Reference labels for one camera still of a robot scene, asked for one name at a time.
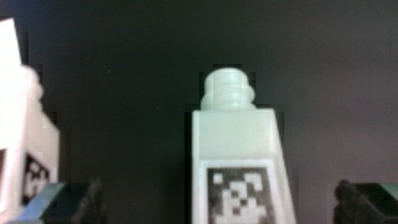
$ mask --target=black background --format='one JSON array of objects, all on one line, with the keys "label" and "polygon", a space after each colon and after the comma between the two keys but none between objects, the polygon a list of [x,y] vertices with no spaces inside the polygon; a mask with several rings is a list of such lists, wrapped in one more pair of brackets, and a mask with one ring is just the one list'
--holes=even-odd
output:
[{"label": "black background", "polygon": [[110,223],[188,223],[184,112],[222,64],[279,105],[298,223],[334,188],[398,181],[398,1],[0,0],[44,111],[60,180],[104,183]]}]

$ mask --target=black and white pattern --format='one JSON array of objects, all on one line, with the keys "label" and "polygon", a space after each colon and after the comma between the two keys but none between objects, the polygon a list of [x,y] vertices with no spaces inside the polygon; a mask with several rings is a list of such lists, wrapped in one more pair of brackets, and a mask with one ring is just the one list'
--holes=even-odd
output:
[{"label": "black and white pattern", "polygon": [[28,204],[49,182],[49,171],[37,159],[26,154],[24,175],[23,175],[23,205]]},{"label": "black and white pattern", "polygon": [[273,224],[266,168],[207,168],[209,224]]},{"label": "black and white pattern", "polygon": [[5,150],[7,149],[0,149],[0,196],[1,196],[1,188],[3,188],[3,165],[5,165]]}]

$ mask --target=black object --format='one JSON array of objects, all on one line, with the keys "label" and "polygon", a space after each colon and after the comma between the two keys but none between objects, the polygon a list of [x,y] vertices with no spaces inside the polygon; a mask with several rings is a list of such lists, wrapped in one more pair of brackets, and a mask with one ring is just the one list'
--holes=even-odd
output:
[{"label": "black object", "polygon": [[351,184],[342,180],[335,198],[334,224],[398,224],[396,195],[378,183]]},{"label": "black object", "polygon": [[104,224],[101,183],[48,184],[7,224]]}]

